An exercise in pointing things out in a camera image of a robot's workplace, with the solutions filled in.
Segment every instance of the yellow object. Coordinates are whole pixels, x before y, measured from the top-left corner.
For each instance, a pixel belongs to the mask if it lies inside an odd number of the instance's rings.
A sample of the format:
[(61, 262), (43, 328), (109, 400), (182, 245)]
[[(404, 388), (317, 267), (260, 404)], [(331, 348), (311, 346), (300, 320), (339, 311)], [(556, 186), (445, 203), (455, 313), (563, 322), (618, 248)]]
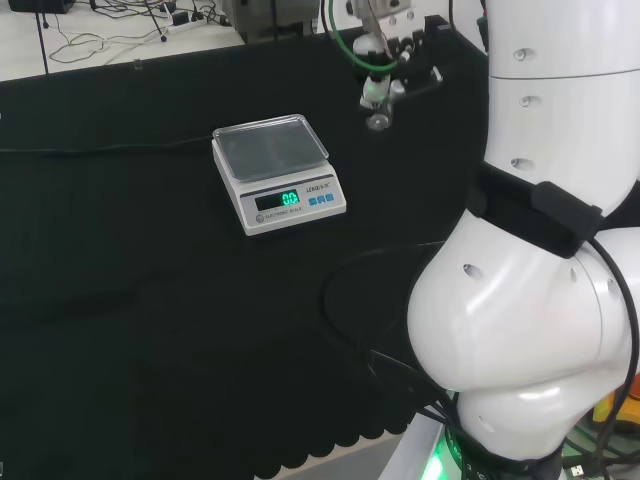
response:
[[(593, 421), (602, 423), (607, 419), (609, 412), (613, 408), (614, 394), (611, 393), (598, 403), (593, 409)], [(640, 375), (636, 376), (631, 394), (622, 405), (620, 413), (616, 417), (619, 422), (628, 422), (640, 427)]]

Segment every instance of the green cable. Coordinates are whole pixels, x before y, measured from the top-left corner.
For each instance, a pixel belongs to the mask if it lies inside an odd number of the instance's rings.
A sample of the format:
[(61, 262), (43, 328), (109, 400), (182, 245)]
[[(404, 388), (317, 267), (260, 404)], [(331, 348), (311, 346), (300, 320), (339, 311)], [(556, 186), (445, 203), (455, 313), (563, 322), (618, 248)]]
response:
[(395, 60), (389, 65), (382, 65), (382, 66), (371, 65), (370, 63), (363, 62), (351, 51), (349, 47), (347, 47), (347, 45), (342, 40), (342, 37), (340, 36), (340, 32), (336, 28), (336, 22), (333, 19), (333, 0), (329, 0), (329, 23), (331, 23), (331, 29), (333, 30), (333, 33), (336, 34), (336, 41), (338, 42), (338, 45), (340, 45), (340, 48), (344, 50), (344, 52), (349, 56), (351, 60), (353, 60), (356, 63), (356, 65), (359, 65), (362, 68), (366, 68), (371, 72), (377, 72), (377, 73), (390, 72), (391, 70), (396, 68), (397, 62)]

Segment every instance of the scale brand label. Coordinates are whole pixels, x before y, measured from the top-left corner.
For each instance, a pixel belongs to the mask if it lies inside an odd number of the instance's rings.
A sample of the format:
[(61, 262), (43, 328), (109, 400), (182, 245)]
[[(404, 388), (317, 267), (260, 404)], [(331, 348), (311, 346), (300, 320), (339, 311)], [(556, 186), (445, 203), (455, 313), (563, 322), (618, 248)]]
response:
[(301, 211), (302, 211), (301, 207), (290, 208), (289, 210), (283, 210), (281, 212), (269, 213), (269, 214), (265, 215), (264, 218), (273, 218), (273, 217), (278, 217), (280, 215), (285, 215), (287, 213), (295, 213), (295, 212), (301, 212)]
[(317, 192), (318, 190), (323, 190), (325, 188), (329, 188), (328, 183), (323, 183), (322, 185), (315, 185), (313, 187), (307, 188), (307, 192)]

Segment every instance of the white wall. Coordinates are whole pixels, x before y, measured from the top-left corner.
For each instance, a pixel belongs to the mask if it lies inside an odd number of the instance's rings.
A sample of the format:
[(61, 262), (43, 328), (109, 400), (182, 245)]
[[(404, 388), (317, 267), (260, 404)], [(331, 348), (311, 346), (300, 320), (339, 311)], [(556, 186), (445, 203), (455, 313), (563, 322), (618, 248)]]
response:
[[(361, 22), (349, 16), (346, 9), (346, 0), (334, 0), (334, 17), (339, 29), (361, 26)], [(410, 35), (414, 30), (424, 27), (424, 17), (427, 15), (440, 15), (445, 20), (449, 20), (448, 0), (413, 0), (414, 19), (407, 18), (407, 12), (396, 16), (396, 24), (391, 25), (389, 18), (382, 19), (380, 26), (387, 37)], [(482, 39), (478, 31), (476, 21), (482, 16), (482, 6), (480, 0), (453, 0), (453, 17), (458, 31), (467, 37), (480, 50), (484, 51)], [(318, 31), (323, 31), (322, 22), (318, 20)]]

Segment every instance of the power strip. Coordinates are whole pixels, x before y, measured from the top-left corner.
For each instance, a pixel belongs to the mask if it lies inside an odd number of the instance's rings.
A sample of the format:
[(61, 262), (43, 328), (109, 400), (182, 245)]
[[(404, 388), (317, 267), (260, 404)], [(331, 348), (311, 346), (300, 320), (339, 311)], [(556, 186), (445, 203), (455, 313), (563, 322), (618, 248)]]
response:
[(185, 23), (183, 25), (167, 25), (166, 32), (169, 34), (172, 33), (180, 33), (185, 32), (187, 30), (191, 30), (192, 28), (200, 27), (202, 25), (207, 24), (207, 18), (203, 18), (202, 20), (190, 21), (189, 23)]

